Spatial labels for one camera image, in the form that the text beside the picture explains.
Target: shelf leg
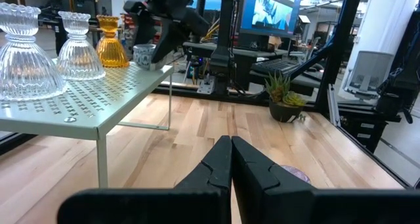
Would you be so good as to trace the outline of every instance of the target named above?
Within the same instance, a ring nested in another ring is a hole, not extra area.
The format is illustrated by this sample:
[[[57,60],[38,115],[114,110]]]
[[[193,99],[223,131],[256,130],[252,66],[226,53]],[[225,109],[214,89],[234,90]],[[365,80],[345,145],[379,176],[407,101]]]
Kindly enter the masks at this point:
[[[171,128],[171,112],[172,112],[172,74],[169,76],[169,113],[168,113],[168,126],[162,125],[148,125],[142,123],[134,122],[119,122],[118,125],[145,128],[145,129],[160,129],[160,130],[169,130]]]
[[[96,141],[98,153],[99,188],[108,188],[108,159],[106,157],[106,136]]]

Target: ribbed glass vase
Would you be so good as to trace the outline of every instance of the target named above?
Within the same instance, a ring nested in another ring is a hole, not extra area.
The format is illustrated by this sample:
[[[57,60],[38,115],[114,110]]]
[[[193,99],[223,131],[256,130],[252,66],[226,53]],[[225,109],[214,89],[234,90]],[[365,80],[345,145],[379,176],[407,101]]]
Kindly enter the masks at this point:
[[[66,92],[55,63],[35,44],[36,7],[0,3],[0,28],[8,42],[0,50],[0,100],[47,99]]]
[[[99,57],[86,40],[91,15],[59,11],[69,39],[61,48],[57,68],[64,79],[91,80],[105,76]]]
[[[99,27],[104,32],[104,37],[99,40],[96,52],[104,67],[128,67],[129,61],[123,45],[116,39],[118,17],[96,16]]]

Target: desk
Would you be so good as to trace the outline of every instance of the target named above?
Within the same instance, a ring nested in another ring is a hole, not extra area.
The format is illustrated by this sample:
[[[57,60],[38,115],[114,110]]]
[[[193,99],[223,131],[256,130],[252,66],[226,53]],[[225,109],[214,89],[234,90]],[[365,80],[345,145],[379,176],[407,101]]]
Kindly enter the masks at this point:
[[[149,95],[124,120],[164,123],[168,98]],[[221,135],[238,135],[318,188],[401,189],[323,116],[303,114],[304,122],[278,123],[267,107],[173,97],[169,131],[117,126],[108,133],[110,187],[174,187]],[[0,177],[2,223],[54,223],[67,197],[97,187],[95,142],[38,136],[0,156]],[[235,196],[232,218],[240,222]]]
[[[1,102],[0,131],[96,141],[99,187],[106,188],[106,134],[117,124],[168,130],[171,125],[170,113],[167,126],[121,120],[165,78],[172,76],[173,71],[173,66],[164,66],[162,70],[150,72],[141,70],[131,62],[128,68],[106,68],[106,76],[102,79],[68,81],[67,92],[57,97],[28,102]]]
[[[202,57],[211,57],[211,54],[216,49],[214,43],[184,43],[184,47],[191,48],[192,54]],[[234,48],[233,54],[235,55],[235,63],[238,67],[236,70],[236,82],[239,83],[245,90],[249,89],[249,71],[253,63],[257,62],[258,57],[266,58],[279,58],[287,54],[285,50],[276,50],[273,53],[262,51],[250,51],[244,49]]]

